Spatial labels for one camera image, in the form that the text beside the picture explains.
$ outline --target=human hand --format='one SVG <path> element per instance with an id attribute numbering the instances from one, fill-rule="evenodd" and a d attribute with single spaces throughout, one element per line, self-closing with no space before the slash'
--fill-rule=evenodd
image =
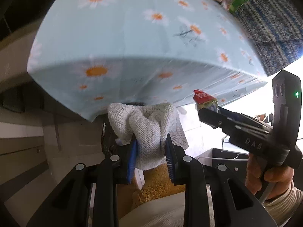
<path id="1" fill-rule="evenodd" d="M 262 188 L 261 174 L 261 167 L 256 157 L 250 153 L 246 168 L 245 186 L 254 195 Z M 282 195 L 290 187 L 293 176 L 294 169 L 289 166 L 273 167 L 267 170 L 264 174 L 264 180 L 270 183 L 277 183 L 267 199 Z"/>

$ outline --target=beige sleeve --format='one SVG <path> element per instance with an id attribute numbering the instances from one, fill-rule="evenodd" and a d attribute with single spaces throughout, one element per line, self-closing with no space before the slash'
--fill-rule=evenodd
<path id="1" fill-rule="evenodd" d="M 286 222 L 296 211 L 303 199 L 303 192 L 294 186 L 291 181 L 291 186 L 288 190 L 272 202 L 264 203 L 265 209 L 273 217 L 278 226 Z"/>

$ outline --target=light blue tablecloth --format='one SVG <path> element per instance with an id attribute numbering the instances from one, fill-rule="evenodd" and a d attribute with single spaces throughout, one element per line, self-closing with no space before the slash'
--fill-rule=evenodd
<path id="1" fill-rule="evenodd" d="M 111 102 L 193 102 L 193 90 L 230 103 L 265 85 L 232 16 L 213 0 L 56 0 L 28 72 L 88 120 Z"/>

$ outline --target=tablecloth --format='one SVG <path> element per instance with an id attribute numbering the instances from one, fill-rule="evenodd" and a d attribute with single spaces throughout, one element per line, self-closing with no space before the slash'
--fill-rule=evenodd
<path id="1" fill-rule="evenodd" d="M 56 0 L 27 70 L 87 120 L 112 102 L 193 102 L 193 90 L 225 105 L 264 86 L 254 48 L 213 0 Z"/>

